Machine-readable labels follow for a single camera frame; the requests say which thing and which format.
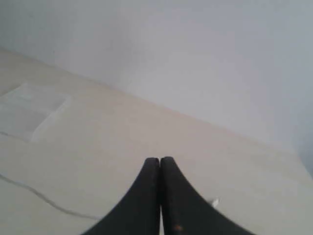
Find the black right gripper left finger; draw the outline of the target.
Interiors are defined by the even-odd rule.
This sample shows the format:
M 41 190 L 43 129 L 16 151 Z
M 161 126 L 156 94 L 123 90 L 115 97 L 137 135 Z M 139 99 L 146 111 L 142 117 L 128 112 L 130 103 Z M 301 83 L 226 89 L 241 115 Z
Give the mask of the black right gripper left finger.
M 147 158 L 118 204 L 86 235 L 157 235 L 160 228 L 159 159 Z

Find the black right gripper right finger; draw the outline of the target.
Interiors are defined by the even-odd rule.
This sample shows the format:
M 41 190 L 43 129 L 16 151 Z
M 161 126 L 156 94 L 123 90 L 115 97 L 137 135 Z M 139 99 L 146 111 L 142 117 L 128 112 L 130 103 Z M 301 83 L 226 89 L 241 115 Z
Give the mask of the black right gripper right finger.
M 173 157 L 160 162 L 161 208 L 166 235 L 246 235 L 192 187 Z

